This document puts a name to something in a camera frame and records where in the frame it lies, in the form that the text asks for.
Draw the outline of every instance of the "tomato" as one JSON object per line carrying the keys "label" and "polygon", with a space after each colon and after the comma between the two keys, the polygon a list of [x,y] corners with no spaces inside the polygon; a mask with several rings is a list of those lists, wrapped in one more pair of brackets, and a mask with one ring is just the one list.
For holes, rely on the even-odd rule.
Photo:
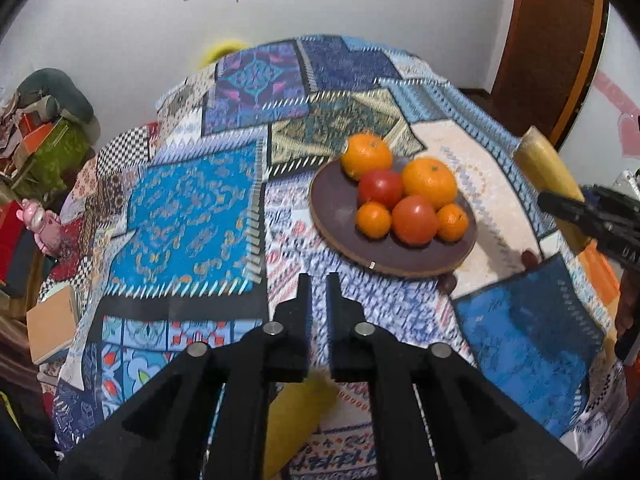
{"label": "tomato", "polygon": [[389,210],[402,198],[402,177],[391,170],[365,173],[358,184],[358,203],[379,202]]}
{"label": "tomato", "polygon": [[420,247],[433,240],[438,232],[438,219],[426,199],[411,195],[398,202],[392,211],[391,226],[401,242]]}

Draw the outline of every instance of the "patchwork tablecloth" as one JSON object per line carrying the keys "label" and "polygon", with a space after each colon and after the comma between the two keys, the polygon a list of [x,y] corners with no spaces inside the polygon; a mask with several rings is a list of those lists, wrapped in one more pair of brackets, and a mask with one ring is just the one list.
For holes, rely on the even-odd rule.
{"label": "patchwork tablecloth", "polygon": [[[451,296],[435,280],[369,272],[314,229],[314,173],[364,130],[455,172],[478,243]],[[324,277],[338,272],[371,322],[411,344],[452,345],[588,458],[626,409],[624,376],[604,370],[611,320],[538,210],[511,159],[517,143],[423,60],[356,38],[266,44],[187,78],[160,99],[157,124],[121,134],[85,165],[63,208],[78,246],[41,298],[70,283],[84,314],[53,405],[61,449],[191,342],[232,343],[268,320],[300,272],[312,276],[312,363],[325,366]],[[525,272],[523,250],[543,263]],[[340,386],[290,462],[292,478],[375,475],[368,395],[366,384]]]}

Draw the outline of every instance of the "brown plate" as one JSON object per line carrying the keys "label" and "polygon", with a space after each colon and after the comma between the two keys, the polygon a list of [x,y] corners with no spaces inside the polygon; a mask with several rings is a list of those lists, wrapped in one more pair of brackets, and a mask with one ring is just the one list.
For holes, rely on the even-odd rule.
{"label": "brown plate", "polygon": [[316,228],[332,248],[368,269],[402,278],[427,278],[459,267],[478,234],[471,206],[458,193],[456,203],[469,216],[469,228],[462,240],[447,243],[435,238],[420,248],[407,247],[393,234],[369,240],[355,225],[357,183],[344,174],[339,160],[320,168],[311,183],[309,202]]}

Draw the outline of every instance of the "pink figurine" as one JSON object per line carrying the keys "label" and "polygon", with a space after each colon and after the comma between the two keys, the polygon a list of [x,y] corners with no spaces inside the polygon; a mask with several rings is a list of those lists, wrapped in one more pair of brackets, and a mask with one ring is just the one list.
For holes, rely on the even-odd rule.
{"label": "pink figurine", "polygon": [[22,199],[22,211],[15,215],[29,231],[33,231],[38,248],[47,256],[58,256],[60,252],[60,217],[53,211],[45,211],[37,200]]}

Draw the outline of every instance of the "book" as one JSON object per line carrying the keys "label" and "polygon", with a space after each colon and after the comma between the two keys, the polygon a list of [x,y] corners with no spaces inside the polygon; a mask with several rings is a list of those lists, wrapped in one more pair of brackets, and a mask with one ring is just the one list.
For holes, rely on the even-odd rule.
{"label": "book", "polygon": [[66,356],[78,325],[76,294],[69,285],[27,312],[27,333],[34,364]]}

